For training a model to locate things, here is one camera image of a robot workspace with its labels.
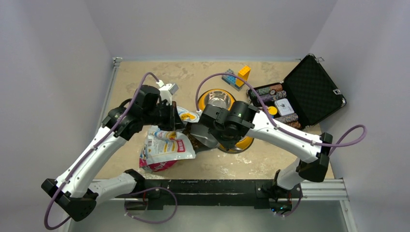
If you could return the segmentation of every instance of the yellow bowl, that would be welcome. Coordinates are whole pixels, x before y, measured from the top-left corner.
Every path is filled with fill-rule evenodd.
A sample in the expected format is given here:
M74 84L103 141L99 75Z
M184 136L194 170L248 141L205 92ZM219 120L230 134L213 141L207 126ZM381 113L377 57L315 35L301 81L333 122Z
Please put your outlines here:
M208 103L230 110L235 101L236 99L228 91L215 88L202 94L198 100L198 105L200 110L204 110ZM218 149L226 153L236 154L247 150L252 143L253 138L246 136L242 138L233 149L226 150L221 145L219 145Z

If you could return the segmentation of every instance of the yellow lego brick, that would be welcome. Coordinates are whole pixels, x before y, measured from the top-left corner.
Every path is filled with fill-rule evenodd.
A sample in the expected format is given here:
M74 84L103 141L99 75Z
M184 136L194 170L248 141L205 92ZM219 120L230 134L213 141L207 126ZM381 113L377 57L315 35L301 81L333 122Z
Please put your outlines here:
M243 67L243 68L241 69L241 71L239 71L238 76L242 77L245 81L247 81L247 80L248 80L249 73L250 73L250 67L245 66L245 67ZM235 81L235 84L240 87L240 86L242 86L244 83L243 83L243 81L237 79L237 80Z

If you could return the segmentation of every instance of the lego brick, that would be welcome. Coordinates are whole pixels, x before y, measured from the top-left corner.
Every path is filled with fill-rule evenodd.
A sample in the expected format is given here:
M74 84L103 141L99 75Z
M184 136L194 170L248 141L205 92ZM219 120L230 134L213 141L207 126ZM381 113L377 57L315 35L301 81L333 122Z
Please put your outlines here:
M234 71L232 71L231 69L228 69L226 72L227 73L232 73L232 74L234 73ZM241 86L236 85L237 79L234 76L223 75L222 80L224 80L227 84L232 86L237 91L240 91L243 87L243 85L241 85Z
M247 80L248 80L248 77L249 77L249 73L250 73L250 67L249 67L249 66L245 66L245 67L243 67L243 68L239 71L238 76L242 77L245 81L247 81ZM243 81L241 81L241 80L236 80L236 81L235 81L235 84L236 84L237 86L242 87L244 83L243 83Z

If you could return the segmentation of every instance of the blue lego brick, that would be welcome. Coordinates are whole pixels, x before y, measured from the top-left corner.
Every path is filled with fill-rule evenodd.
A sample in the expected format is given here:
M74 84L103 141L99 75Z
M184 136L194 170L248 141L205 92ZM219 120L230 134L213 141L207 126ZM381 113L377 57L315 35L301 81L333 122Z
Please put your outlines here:
M232 74L234 73L234 71L232 71L231 69L228 69L226 72L227 73L232 73ZM230 86L232 86L237 91L240 91L242 89L242 87L245 85L245 84L243 84L242 86L237 86L236 85L236 78L234 76L223 75L222 80L224 80L226 83L228 83Z

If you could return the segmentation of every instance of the white wall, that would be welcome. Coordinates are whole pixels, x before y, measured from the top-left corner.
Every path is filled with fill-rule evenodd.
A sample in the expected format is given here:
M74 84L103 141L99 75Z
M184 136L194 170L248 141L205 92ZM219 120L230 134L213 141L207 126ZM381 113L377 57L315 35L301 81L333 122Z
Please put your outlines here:
M86 0L114 56L292 59L305 56L337 0Z
M408 0L338 0L311 49L348 101L322 128L337 139L368 126L362 143L331 157L361 232L410 227L409 12Z
M25 217L40 231L50 200L40 185L92 138L111 55L83 0L0 0L0 31L0 214L18 226L42 205Z

